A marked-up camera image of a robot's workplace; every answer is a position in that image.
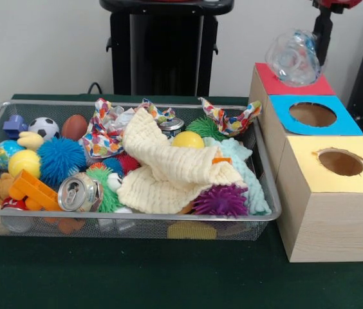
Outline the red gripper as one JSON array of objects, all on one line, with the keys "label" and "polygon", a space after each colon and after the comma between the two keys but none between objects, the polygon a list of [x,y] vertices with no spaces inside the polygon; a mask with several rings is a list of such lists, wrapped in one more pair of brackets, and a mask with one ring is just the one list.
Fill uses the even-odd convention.
[{"label": "red gripper", "polygon": [[320,14],[315,20],[313,34],[315,36],[315,52],[321,66],[324,66],[326,61],[333,28],[331,13],[341,14],[344,9],[351,9],[361,2],[362,0],[319,0],[317,8]]}]

